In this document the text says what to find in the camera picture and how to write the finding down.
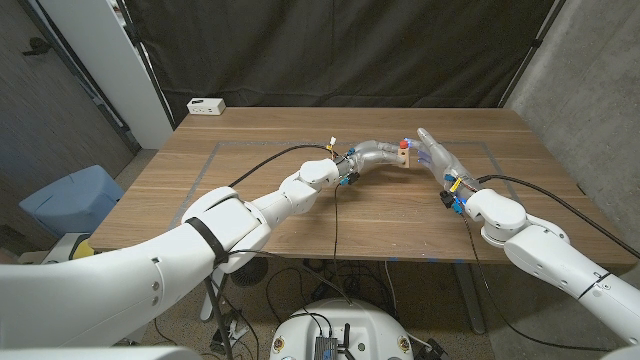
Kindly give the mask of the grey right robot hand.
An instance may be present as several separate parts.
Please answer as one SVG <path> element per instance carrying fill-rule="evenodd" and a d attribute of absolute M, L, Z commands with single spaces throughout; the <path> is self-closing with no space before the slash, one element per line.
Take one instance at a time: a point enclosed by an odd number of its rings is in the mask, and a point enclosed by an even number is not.
<path fill-rule="evenodd" d="M 417 134 L 418 139 L 406 138 L 408 147 L 416 151 L 418 163 L 426 167 L 445 190 L 449 190 L 457 179 L 461 178 L 454 193 L 466 202 L 481 189 L 458 158 L 436 141 L 426 129 L 419 128 Z"/>

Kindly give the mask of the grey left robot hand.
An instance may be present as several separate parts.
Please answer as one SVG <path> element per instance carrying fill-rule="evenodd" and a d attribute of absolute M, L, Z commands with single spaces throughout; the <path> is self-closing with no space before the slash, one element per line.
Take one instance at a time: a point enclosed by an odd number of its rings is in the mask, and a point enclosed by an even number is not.
<path fill-rule="evenodd" d="M 339 175 L 344 178 L 358 173 L 362 175 L 376 165 L 405 164 L 405 159 L 398 154 L 400 147 L 397 144 L 368 140 L 349 149 L 345 158 L 336 164 Z"/>

